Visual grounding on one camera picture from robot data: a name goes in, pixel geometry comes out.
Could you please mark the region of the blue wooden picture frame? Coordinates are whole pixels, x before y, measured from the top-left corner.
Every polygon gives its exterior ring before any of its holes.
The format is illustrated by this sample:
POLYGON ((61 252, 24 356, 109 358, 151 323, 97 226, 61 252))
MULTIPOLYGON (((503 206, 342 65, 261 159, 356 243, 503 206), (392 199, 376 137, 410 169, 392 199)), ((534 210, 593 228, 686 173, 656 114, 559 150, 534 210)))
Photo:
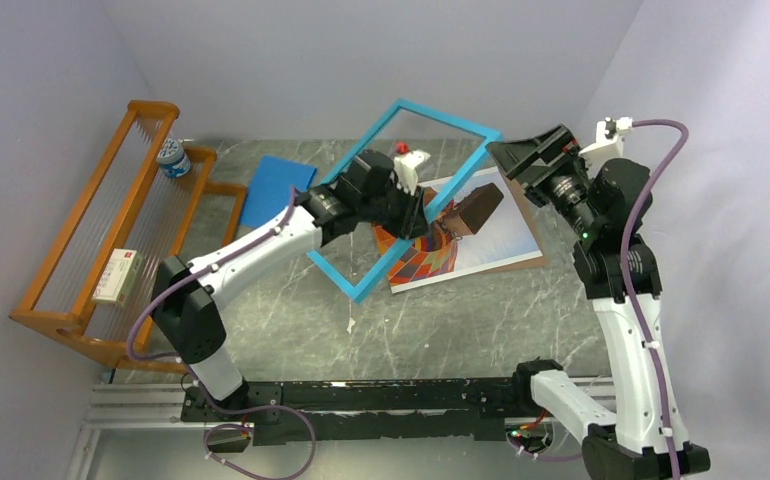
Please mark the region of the blue wooden picture frame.
MULTIPOLYGON (((443 208, 449 201, 454 199, 455 194, 461 190, 467 180, 482 166, 488 156, 486 146, 503 138, 500 131, 426 105, 399 98, 367 129, 341 160, 324 175, 322 182, 326 184, 346 170, 352 158, 360 153, 363 147, 367 146, 387 126, 393 117, 401 111, 410 112, 482 139, 480 146, 474 150, 456 173, 450 177, 450 181, 442 187, 433 200, 425 206, 424 213, 428 219, 432 220, 442 212, 443 208)), ((371 269, 356 282, 343 276, 321 253, 311 251, 308 253, 308 257, 350 300, 360 303, 367 298, 373 288, 386 276, 391 267, 411 245, 412 242, 410 240, 396 240, 391 248, 381 254, 371 269)))

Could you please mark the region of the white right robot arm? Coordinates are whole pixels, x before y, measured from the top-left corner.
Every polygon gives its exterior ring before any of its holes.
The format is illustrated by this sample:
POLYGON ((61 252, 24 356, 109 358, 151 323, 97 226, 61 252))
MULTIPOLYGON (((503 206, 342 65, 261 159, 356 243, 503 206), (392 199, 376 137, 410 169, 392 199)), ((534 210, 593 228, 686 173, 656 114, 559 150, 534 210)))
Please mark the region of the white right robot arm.
POLYGON ((623 154, 634 121, 607 118, 581 146, 565 126, 488 144, 505 177, 576 235, 573 264, 604 335, 613 408, 576 386, 554 360, 517 366, 510 390, 522 414, 554 417, 579 443, 593 479, 681 479, 711 467, 681 418, 661 333, 662 282, 639 234, 658 172, 623 154))

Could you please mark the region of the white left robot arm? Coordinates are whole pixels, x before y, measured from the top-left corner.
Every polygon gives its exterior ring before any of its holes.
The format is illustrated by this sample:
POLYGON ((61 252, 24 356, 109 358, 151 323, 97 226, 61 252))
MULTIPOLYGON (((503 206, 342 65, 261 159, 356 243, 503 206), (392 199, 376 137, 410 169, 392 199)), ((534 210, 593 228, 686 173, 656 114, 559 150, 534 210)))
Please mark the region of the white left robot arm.
POLYGON ((430 157, 423 150, 394 155, 363 150, 334 180, 293 189, 288 205, 246 236, 190 261, 172 256, 160 264, 149 315, 205 387, 207 405, 219 418, 238 418, 249 396, 225 346, 222 311, 269 269, 316 251, 361 223, 401 239, 426 235, 417 169, 430 157))

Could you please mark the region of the hot air balloon photo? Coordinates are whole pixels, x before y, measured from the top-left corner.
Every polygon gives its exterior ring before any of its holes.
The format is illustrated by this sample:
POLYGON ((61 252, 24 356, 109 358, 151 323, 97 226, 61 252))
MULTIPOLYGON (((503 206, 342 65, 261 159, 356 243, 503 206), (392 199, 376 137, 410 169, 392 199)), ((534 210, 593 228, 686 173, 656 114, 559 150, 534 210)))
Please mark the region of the hot air balloon photo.
POLYGON ((476 172, 387 273, 393 293, 540 257, 496 168, 476 172))

